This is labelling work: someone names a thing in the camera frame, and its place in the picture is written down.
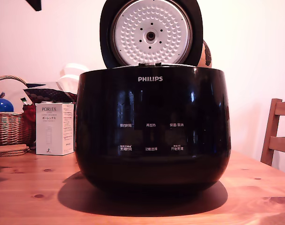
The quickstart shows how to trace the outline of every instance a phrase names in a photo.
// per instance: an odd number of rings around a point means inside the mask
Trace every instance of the red object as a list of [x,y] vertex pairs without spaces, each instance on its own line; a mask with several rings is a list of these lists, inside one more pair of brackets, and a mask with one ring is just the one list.
[[30,122],[36,122],[36,106],[34,104],[24,105],[22,109],[24,110],[23,117]]

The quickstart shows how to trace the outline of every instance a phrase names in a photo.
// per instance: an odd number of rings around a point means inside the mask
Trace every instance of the chair backrest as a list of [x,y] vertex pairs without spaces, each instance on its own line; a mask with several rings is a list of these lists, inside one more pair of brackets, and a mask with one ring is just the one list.
[[261,162],[270,166],[272,165],[274,150],[285,152],[285,137],[277,137],[280,116],[285,116],[285,102],[273,98],[261,156]]

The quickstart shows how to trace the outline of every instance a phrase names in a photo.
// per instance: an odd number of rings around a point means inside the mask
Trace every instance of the wooden table surface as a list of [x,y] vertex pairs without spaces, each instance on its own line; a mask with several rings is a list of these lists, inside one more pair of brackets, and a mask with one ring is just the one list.
[[285,173],[234,151],[193,198],[110,197],[79,171],[74,153],[0,157],[0,225],[285,224]]

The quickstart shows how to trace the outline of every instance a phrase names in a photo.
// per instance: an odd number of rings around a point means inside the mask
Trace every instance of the brown object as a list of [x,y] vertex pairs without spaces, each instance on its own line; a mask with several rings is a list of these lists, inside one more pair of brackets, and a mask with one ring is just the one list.
[[232,151],[220,181],[195,197],[126,198],[93,187],[74,154],[0,157],[0,225],[34,224],[285,224],[285,173]]
[[21,156],[29,150],[25,144],[0,146],[0,157]]
[[[14,79],[26,84],[16,76],[1,76],[1,80]],[[36,138],[35,122],[30,121],[23,113],[0,112],[0,146],[12,144],[31,145]]]
[[267,122],[261,162],[272,165],[274,150],[285,152],[285,137],[277,137],[280,116],[285,116],[285,102],[273,98]]

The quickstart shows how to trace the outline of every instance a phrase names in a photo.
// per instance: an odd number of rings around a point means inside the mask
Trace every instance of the inner lid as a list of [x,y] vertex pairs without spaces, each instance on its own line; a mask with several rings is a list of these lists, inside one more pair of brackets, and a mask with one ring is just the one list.
[[173,0],[133,0],[118,12],[111,47],[121,65],[178,64],[192,43],[192,25]]

